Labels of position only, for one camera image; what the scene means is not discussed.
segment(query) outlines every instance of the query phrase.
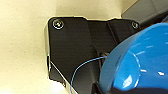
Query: blue plastic part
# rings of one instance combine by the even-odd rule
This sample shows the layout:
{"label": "blue plastic part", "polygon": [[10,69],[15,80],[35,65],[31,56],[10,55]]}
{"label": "blue plastic part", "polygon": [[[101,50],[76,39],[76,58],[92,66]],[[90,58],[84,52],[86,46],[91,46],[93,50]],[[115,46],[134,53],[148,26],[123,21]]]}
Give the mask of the blue plastic part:
{"label": "blue plastic part", "polygon": [[117,46],[104,62],[99,83],[105,93],[112,87],[168,90],[168,23],[155,24]]}

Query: screw head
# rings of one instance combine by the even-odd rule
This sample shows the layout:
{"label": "screw head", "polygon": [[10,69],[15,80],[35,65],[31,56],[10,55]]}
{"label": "screw head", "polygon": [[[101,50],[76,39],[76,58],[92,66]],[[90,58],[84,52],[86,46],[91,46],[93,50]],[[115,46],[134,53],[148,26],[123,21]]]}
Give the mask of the screw head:
{"label": "screw head", "polygon": [[61,19],[55,19],[53,21],[53,26],[56,29],[62,29],[64,27],[64,23],[63,23],[63,21]]}
{"label": "screw head", "polygon": [[135,29],[138,29],[139,27],[139,24],[136,23],[136,22],[132,22],[132,27],[135,28]]}

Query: thin wire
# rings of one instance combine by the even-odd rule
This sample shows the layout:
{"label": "thin wire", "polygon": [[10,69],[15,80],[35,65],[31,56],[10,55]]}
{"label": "thin wire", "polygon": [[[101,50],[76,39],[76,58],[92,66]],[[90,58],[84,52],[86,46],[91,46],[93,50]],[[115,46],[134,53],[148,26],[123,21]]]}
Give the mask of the thin wire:
{"label": "thin wire", "polygon": [[85,65],[85,64],[87,64],[87,63],[89,63],[89,62],[92,62],[92,61],[95,61],[95,60],[99,60],[99,59],[103,59],[103,58],[107,58],[107,56],[98,57],[98,58],[95,58],[95,59],[88,60],[88,61],[82,63],[81,65],[79,65],[79,66],[75,69],[75,71],[74,71],[74,73],[73,73],[73,76],[72,76],[72,79],[71,79],[71,86],[70,86],[71,94],[73,94],[73,93],[72,93],[72,84],[73,84],[73,79],[74,79],[74,77],[75,77],[75,74],[76,74],[77,70],[78,70],[80,67],[82,67],[83,65]]}

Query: glossy blue surface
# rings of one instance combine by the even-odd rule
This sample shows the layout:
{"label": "glossy blue surface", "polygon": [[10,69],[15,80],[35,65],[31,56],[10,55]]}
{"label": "glossy blue surface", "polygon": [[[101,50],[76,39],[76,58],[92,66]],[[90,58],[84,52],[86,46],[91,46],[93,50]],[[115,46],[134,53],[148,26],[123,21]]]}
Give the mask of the glossy blue surface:
{"label": "glossy blue surface", "polygon": [[[116,54],[118,61],[113,60]],[[104,92],[111,87],[168,90],[168,23],[148,27],[117,46],[102,67],[100,86]]]}

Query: white wall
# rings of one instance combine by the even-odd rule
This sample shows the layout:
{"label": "white wall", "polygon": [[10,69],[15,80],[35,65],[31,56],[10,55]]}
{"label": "white wall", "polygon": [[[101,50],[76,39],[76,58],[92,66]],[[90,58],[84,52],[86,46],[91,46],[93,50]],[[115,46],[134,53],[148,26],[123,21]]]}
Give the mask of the white wall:
{"label": "white wall", "polygon": [[58,83],[47,79],[43,32],[48,19],[120,18],[122,6],[135,1],[0,0],[0,94],[66,94],[56,88]]}

